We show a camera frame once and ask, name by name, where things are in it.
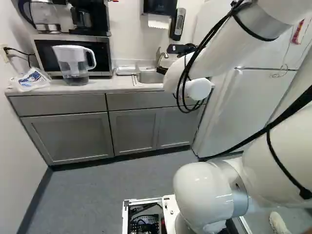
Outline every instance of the paper towel dispenser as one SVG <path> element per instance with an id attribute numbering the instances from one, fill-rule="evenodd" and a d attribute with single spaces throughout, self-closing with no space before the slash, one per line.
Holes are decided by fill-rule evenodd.
<path id="1" fill-rule="evenodd" d="M 143 14 L 175 16 L 177 0 L 142 0 Z"/>

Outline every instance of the kitchen counter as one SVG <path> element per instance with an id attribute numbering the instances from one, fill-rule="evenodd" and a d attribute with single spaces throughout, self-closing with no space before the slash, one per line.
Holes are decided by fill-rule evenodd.
<path id="1" fill-rule="evenodd" d="M 66 85 L 62 79 L 54 79 L 50 86 L 35 89 L 29 92 L 19 92 L 15 88 L 7 88 L 7 96 L 31 96 L 31 95 L 61 95 L 61 94 L 101 94 L 101 93 L 127 93 L 144 91 L 163 91 L 162 86 L 144 85 L 134 86 L 132 76 L 116 76 L 111 78 L 94 78 L 83 86 Z"/>

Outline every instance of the water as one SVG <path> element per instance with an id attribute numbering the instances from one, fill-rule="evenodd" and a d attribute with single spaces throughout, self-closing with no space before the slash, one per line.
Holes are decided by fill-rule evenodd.
<path id="1" fill-rule="evenodd" d="M 89 82 L 89 75 L 81 75 L 81 76 L 66 76 L 63 77 L 64 81 L 71 86 L 81 86 L 85 85 Z"/>

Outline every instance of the refrigerator door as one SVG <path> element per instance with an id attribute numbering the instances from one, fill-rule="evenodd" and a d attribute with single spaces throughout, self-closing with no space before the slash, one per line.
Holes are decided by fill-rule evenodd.
<path id="1" fill-rule="evenodd" d="M 196 27 L 193 35 L 193 43 L 198 45 L 211 28 L 231 8 L 232 0 L 208 0 L 204 3 L 197 15 Z M 304 57 L 312 45 L 312 17 L 306 18 L 302 26 L 300 36 L 303 37 L 300 44 L 292 43 L 292 38 L 297 31 L 298 25 L 294 25 L 277 40 L 267 42 L 262 48 L 257 49 L 253 54 L 238 64 L 246 68 L 270 68 L 299 69 Z"/>
<path id="2" fill-rule="evenodd" d="M 311 48 L 311 20 L 311 17 L 305 19 L 304 28 L 302 28 L 300 32 L 303 37 L 300 44 L 294 44 L 292 42 L 298 27 L 298 25 L 294 25 L 277 40 L 267 42 L 267 45 L 257 49 L 246 58 L 241 66 L 248 68 L 279 69 L 283 65 L 283 69 L 298 70 Z"/>
<path id="3" fill-rule="evenodd" d="M 193 146 L 199 157 L 221 153 L 263 128 L 296 74 L 273 78 L 276 71 L 241 71 L 229 72 L 222 89 L 211 96 L 215 102 L 208 103 Z"/>

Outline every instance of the cabinet door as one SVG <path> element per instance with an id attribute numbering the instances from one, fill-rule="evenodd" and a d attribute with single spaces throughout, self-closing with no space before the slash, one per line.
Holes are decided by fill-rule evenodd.
<path id="1" fill-rule="evenodd" d="M 161 109 L 110 112 L 116 155 L 155 150 Z"/>
<path id="2" fill-rule="evenodd" d="M 189 114 L 180 112 L 177 107 L 161 109 L 157 148 L 191 145 L 205 105 Z"/>
<path id="3" fill-rule="evenodd" d="M 21 118 L 49 165 L 112 157 L 107 113 Z"/>

